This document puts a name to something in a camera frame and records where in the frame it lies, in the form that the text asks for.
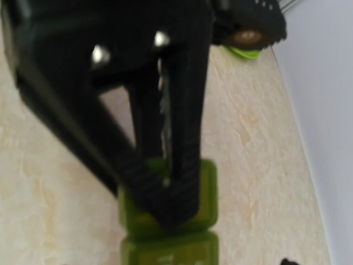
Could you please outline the green weekly pill organizer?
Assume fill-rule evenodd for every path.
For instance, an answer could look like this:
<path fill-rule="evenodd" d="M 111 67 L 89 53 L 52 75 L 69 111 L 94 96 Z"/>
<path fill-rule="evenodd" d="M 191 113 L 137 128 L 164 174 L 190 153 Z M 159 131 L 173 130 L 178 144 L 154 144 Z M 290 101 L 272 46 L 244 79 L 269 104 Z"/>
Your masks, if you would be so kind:
<path fill-rule="evenodd" d="M 119 189 L 120 225 L 126 237 L 120 264 L 218 264 L 218 236 L 211 230 L 218 219 L 217 167 L 200 162 L 199 185 L 162 197 L 159 218 L 140 209 L 130 193 Z"/>

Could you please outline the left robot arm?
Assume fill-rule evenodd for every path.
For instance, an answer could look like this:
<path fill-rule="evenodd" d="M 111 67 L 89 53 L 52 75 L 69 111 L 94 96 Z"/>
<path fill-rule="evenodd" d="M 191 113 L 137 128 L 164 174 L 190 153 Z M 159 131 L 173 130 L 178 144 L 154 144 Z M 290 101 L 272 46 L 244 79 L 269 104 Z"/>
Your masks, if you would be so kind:
<path fill-rule="evenodd" d="M 166 230 L 200 210 L 211 46 L 287 37 L 278 1 L 2 1 L 1 23 L 21 100 Z"/>

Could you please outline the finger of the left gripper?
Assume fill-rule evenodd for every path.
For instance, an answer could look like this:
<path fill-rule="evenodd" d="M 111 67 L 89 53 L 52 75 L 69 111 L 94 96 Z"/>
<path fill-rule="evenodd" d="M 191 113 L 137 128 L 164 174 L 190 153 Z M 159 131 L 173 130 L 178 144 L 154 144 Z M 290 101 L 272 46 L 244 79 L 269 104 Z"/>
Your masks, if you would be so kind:
<path fill-rule="evenodd" d="M 173 1 L 176 27 L 170 45 L 161 53 L 163 90 L 169 105 L 166 122 L 170 185 L 162 197 L 199 185 L 201 120 L 204 106 L 208 56 L 212 39 L 213 11 L 209 1 Z"/>
<path fill-rule="evenodd" d="M 24 103 L 112 192 L 154 216 L 166 188 L 154 30 L 141 1 L 3 1 L 4 48 Z"/>

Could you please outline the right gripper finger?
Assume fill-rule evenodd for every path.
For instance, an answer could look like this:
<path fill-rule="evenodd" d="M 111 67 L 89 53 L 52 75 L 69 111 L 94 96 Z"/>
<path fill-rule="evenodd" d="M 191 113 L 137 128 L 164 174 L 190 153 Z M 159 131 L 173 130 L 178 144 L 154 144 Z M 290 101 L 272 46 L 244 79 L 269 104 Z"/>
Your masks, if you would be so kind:
<path fill-rule="evenodd" d="M 280 265 L 299 265 L 299 263 L 297 263 L 296 261 L 290 260 L 288 258 L 284 258 Z"/>

